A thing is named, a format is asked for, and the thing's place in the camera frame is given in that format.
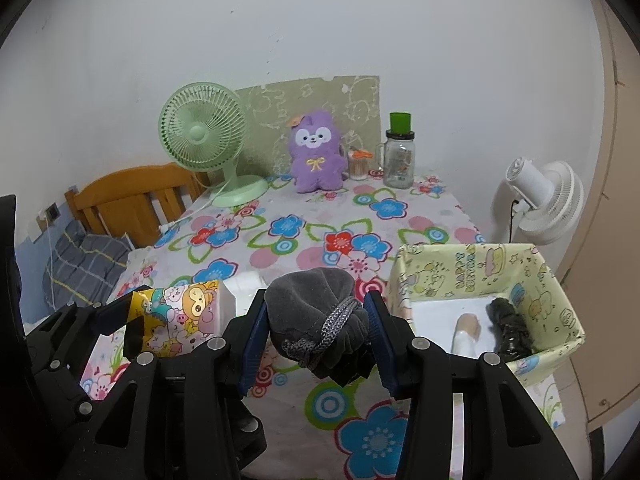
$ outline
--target jar handle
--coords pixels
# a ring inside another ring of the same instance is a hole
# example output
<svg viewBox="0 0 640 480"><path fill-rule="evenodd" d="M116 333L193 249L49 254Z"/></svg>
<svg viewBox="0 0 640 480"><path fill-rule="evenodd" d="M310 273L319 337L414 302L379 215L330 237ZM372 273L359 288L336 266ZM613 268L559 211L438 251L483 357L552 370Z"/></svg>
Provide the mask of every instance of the jar handle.
<svg viewBox="0 0 640 480"><path fill-rule="evenodd" d="M379 142L376 145L376 163L380 171L385 170L385 143Z"/></svg>

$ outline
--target wooden chair back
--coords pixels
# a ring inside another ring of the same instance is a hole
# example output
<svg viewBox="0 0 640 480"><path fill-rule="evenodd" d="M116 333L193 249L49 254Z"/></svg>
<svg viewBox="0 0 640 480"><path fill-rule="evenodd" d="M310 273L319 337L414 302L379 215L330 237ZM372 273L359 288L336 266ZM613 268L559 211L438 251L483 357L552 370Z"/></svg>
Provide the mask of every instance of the wooden chair back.
<svg viewBox="0 0 640 480"><path fill-rule="evenodd" d="M65 198L73 216L88 231L114 237L127 233L137 247L145 247L156 243L160 236L153 196L167 221L173 222L185 211L179 189L185 187L195 201L208 185L206 173L191 173L172 163L117 171L81 192L67 191Z"/></svg>

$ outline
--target fan center cap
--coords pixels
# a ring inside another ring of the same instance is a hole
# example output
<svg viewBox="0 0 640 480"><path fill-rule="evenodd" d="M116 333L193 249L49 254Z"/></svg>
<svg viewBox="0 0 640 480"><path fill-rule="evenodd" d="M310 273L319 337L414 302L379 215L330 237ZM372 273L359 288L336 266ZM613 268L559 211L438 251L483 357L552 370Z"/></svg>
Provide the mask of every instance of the fan center cap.
<svg viewBox="0 0 640 480"><path fill-rule="evenodd" d="M202 142L209 133L209 129L204 123L193 123L189 128L189 138L193 142Z"/></svg>

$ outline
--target fan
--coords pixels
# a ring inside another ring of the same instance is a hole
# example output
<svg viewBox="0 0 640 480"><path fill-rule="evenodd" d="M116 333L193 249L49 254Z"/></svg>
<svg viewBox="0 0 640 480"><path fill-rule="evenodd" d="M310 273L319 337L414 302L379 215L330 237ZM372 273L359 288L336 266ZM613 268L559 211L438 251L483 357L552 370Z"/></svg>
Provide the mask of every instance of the fan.
<svg viewBox="0 0 640 480"><path fill-rule="evenodd" d="M236 175L247 122L240 98L216 83L192 83L176 91L160 114L162 147L190 171L222 168L225 182L214 188L213 204L232 207L251 202L267 191L255 175Z"/></svg>
<svg viewBox="0 0 640 480"><path fill-rule="evenodd" d="M532 243L547 245L568 232L580 216L582 182L566 162L538 170L520 157L511 163L506 181L523 198L513 207L510 237L519 228Z"/></svg>

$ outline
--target plaid fabric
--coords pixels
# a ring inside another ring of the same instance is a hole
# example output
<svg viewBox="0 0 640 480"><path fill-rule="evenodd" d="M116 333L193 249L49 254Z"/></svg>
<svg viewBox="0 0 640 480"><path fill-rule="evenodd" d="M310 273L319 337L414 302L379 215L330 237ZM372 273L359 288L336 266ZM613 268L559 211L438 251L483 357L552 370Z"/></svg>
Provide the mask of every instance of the plaid fabric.
<svg viewBox="0 0 640 480"><path fill-rule="evenodd" d="M106 303L127 267L130 250L126 237L87 234L73 220L53 247L42 277L47 305L57 310L70 300L78 306Z"/></svg>

